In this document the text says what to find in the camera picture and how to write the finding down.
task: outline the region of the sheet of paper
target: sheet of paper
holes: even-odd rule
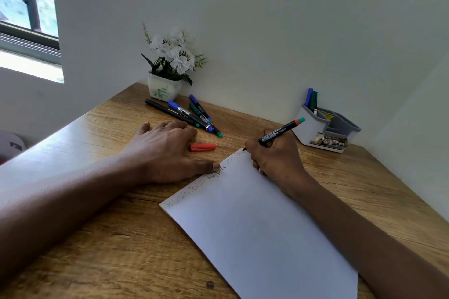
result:
[[[241,149],[160,206],[242,299],[357,297],[357,272]]]

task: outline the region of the flower pot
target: flower pot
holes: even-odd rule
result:
[[[171,81],[150,73],[148,75],[149,95],[162,101],[170,102],[176,98],[181,91],[181,81]]]

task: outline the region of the wooden desk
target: wooden desk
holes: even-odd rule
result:
[[[9,186],[115,154],[141,123],[171,119],[145,105],[147,97],[147,86],[134,84],[0,167],[0,194]],[[188,101],[179,103],[187,107]],[[198,142],[219,146],[192,158],[221,161],[261,128],[279,127],[214,105],[206,109],[224,137],[200,130]],[[336,154],[299,142],[298,147],[307,171],[324,187],[449,274],[449,224],[364,148],[350,146]],[[0,298],[236,298],[159,207],[191,181],[142,186],[115,200],[18,274],[1,289]],[[373,298],[362,280],[359,298]]]

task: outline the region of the desk organizer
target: desk organizer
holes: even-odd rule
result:
[[[301,143],[336,153],[342,153],[361,130],[335,111],[317,108],[315,115],[305,104],[301,106],[296,116],[301,117],[306,121],[292,130]]]

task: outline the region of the hand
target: hand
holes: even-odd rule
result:
[[[154,129],[146,122],[119,156],[128,170],[139,174],[139,184],[176,182],[218,171],[218,162],[194,161],[183,156],[185,145],[197,133],[182,121],[162,122]]]
[[[259,137],[270,132],[264,130]],[[266,174],[291,198],[295,197],[300,187],[309,185],[308,181],[313,180],[304,169],[292,132],[284,133],[273,142],[269,141],[267,147],[260,145],[257,138],[246,141],[245,146],[251,154],[254,168]]]

